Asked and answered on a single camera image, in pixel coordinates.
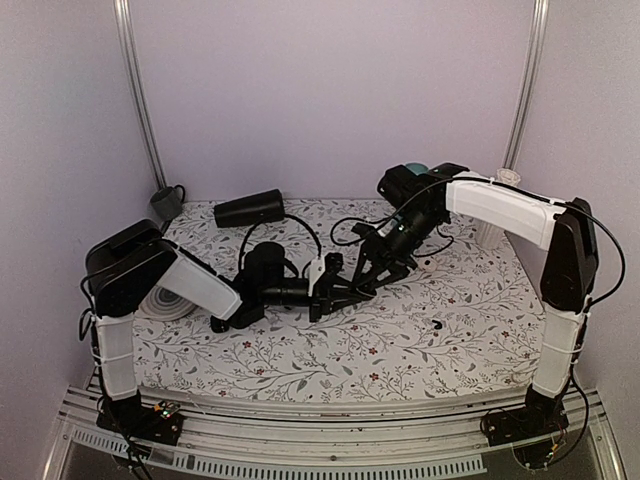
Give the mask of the white earbud charging case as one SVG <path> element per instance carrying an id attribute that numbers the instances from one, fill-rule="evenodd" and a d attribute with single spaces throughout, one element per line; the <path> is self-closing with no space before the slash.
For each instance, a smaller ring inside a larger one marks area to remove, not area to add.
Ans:
<path id="1" fill-rule="evenodd" d="M 418 261 L 420 269 L 426 273 L 434 273 L 439 269 L 439 263 L 434 258 L 424 258 Z"/>

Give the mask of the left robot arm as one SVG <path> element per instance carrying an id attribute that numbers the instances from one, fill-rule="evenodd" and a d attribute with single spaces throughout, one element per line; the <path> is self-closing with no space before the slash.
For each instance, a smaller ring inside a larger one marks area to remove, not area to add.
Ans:
<path id="1" fill-rule="evenodd" d="M 200 258 L 167 239 L 151 220 L 142 220 L 93 247 L 86 256 L 81 290 L 90 324 L 101 389 L 111 419 L 128 434 L 148 426 L 134 372 L 133 321 L 137 313 L 173 321 L 196 308 L 211 315 L 216 333 L 244 329 L 266 307 L 305 307 L 310 321 L 369 299 L 341 277 L 343 257 L 319 251 L 297 268 L 282 245 L 262 242 L 242 248 L 238 272 L 229 280 Z"/>

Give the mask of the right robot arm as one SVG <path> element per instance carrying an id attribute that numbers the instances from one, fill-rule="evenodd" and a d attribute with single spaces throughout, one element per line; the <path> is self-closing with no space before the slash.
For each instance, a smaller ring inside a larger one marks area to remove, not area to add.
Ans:
<path id="1" fill-rule="evenodd" d="M 518 254 L 536 255 L 526 262 L 529 279 L 543 313 L 538 364 L 526 393 L 517 427 L 537 436 L 552 424 L 575 374 L 599 269 L 597 223 L 588 201 L 550 198 L 521 189 L 498 176 L 484 176 L 466 166 L 443 163 L 431 168 L 400 164 L 386 170 L 378 194 L 391 206 L 379 220 L 349 218 L 358 246 L 352 284 L 358 290 L 379 289 L 414 269 L 417 250 L 453 216 L 479 224 L 478 241 L 490 231 L 516 240 Z"/>

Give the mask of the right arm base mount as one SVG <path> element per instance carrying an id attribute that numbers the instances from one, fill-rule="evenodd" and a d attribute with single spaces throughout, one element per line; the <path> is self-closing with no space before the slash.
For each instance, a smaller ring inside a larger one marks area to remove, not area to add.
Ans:
<path id="1" fill-rule="evenodd" d="M 480 430 L 490 446 L 533 439 L 565 430 L 569 426 L 562 409 L 546 411 L 537 407 L 491 410 L 480 420 Z"/>

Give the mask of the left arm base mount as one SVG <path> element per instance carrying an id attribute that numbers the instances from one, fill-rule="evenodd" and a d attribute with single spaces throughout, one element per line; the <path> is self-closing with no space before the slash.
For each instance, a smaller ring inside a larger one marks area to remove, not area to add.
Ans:
<path id="1" fill-rule="evenodd" d="M 162 410 L 145 407 L 137 398 L 120 401 L 106 399 L 100 407 L 96 425 L 119 433 L 123 438 L 176 446 L 184 420 L 185 417 L 180 413 L 166 416 Z"/>

